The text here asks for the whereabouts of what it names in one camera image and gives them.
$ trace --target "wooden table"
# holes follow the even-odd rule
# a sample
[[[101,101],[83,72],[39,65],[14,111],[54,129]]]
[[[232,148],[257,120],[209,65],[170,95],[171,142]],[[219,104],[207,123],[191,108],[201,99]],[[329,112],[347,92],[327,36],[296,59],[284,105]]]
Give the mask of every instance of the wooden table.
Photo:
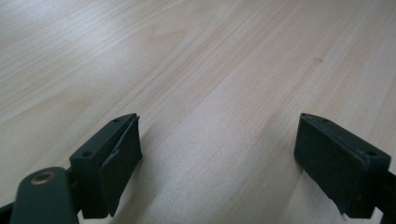
[[[2,205],[135,112],[144,159],[115,217],[81,223],[378,223],[292,152],[306,112],[395,157],[395,111],[393,0],[0,3]]]

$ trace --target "wooden surface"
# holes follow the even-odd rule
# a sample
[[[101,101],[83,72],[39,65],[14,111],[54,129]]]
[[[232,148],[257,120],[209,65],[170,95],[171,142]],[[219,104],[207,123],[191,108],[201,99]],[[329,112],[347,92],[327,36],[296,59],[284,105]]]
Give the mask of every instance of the wooden surface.
[[[135,112],[145,158],[116,216],[81,223],[378,223],[292,152],[306,112],[396,157],[395,111],[393,0],[0,3],[0,204]]]

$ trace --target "wood grain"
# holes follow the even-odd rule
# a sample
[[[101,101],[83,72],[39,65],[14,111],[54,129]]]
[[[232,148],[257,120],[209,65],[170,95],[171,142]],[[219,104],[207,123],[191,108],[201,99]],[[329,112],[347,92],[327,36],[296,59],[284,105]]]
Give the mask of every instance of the wood grain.
[[[145,158],[81,223],[379,223],[292,151],[306,112],[396,156],[395,37],[392,0],[2,1],[0,204],[135,112]]]

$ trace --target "screw hole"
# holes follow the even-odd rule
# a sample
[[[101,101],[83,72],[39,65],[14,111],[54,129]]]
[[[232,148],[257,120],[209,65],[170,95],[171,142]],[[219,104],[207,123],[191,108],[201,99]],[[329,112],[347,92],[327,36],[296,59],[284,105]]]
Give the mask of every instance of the screw hole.
[[[86,151],[84,153],[82,153],[83,157],[90,157],[93,153],[91,151]]]
[[[369,155],[369,156],[371,156],[371,157],[376,157],[376,156],[377,156],[376,153],[373,152],[373,151],[368,151],[368,152],[367,152],[367,155]]]
[[[35,175],[33,179],[30,181],[33,185],[41,185],[49,182],[51,179],[55,177],[55,173],[53,172],[44,172],[38,175]]]

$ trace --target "light wood tabletop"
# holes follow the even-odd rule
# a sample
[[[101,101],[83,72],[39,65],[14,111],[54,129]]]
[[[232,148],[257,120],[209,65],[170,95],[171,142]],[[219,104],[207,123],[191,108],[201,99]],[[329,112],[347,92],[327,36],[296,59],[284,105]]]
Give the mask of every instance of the light wood tabletop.
[[[395,111],[393,0],[0,3],[0,205],[137,113],[116,215],[81,223],[379,223],[340,215],[293,150],[305,112],[396,157]]]

